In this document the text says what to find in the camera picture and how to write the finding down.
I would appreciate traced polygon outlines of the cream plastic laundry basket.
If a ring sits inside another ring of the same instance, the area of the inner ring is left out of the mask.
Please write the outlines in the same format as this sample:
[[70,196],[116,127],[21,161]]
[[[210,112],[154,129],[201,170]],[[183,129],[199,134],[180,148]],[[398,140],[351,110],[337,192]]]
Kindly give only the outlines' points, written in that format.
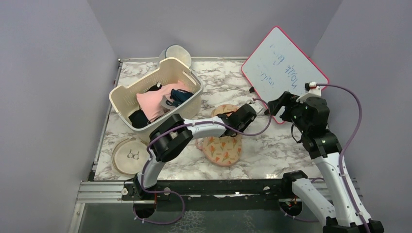
[[[136,94],[145,93],[150,87],[157,83],[166,85],[177,83],[178,81],[181,81],[188,87],[189,92],[193,93],[193,96],[175,110],[162,116],[159,120],[155,121],[155,123],[141,129],[134,128],[128,117],[139,107]],[[204,85],[202,81],[187,65],[176,58],[166,58],[160,61],[157,69],[146,74],[129,86],[119,85],[115,87],[109,94],[109,100],[120,119],[129,128],[137,133],[150,133],[172,114],[177,113],[183,118],[193,118],[198,114],[201,109],[201,94],[203,89]]]

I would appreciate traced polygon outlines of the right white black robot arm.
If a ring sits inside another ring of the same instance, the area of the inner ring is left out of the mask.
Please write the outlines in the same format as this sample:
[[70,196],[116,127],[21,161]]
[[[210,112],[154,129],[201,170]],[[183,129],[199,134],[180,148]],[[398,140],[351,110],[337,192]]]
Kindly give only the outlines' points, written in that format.
[[300,142],[320,170],[332,201],[328,201],[302,171],[286,173],[281,193],[294,195],[314,213],[325,233],[382,233],[380,221],[373,220],[356,193],[343,161],[342,147],[327,127],[329,108],[318,96],[300,98],[285,91],[268,102],[267,115],[276,115],[281,107],[283,121],[301,132]]

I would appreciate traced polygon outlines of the floral orange laundry bag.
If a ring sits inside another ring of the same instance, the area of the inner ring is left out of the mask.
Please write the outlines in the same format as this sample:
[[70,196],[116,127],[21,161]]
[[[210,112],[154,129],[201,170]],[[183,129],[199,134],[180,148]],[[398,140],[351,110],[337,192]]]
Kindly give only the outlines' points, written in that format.
[[242,136],[205,137],[195,140],[206,159],[218,166],[232,166],[242,154]]

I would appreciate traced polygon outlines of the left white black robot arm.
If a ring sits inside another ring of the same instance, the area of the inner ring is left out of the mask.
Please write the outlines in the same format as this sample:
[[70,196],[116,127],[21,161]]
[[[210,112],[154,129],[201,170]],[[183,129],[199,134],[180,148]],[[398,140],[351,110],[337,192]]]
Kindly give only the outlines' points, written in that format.
[[149,157],[134,178],[134,193],[140,199],[149,198],[164,165],[175,159],[190,141],[206,137],[228,137],[243,134],[257,113],[244,104],[230,115],[218,114],[205,120],[184,119],[173,114],[151,134],[147,146]]

